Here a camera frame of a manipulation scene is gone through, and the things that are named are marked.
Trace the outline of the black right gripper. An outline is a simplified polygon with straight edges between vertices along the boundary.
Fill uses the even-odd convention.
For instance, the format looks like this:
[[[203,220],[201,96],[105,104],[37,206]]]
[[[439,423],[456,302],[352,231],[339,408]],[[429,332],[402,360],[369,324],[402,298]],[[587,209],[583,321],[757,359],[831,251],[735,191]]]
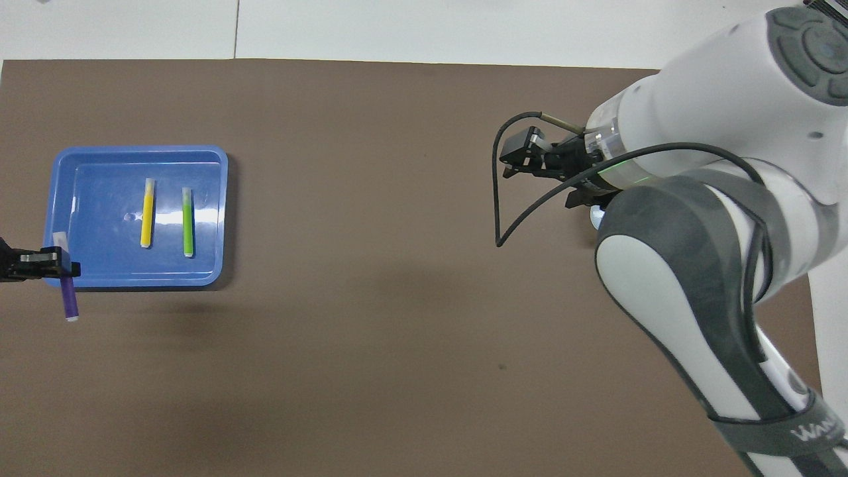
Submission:
[[[602,163],[605,160],[599,151],[588,152],[583,136],[551,145],[539,127],[527,127],[505,140],[500,149],[499,161],[503,165],[501,176],[509,179],[524,173],[535,174],[564,182]],[[573,186],[564,200],[564,208],[594,207],[606,209],[618,188],[599,175],[590,176]]]

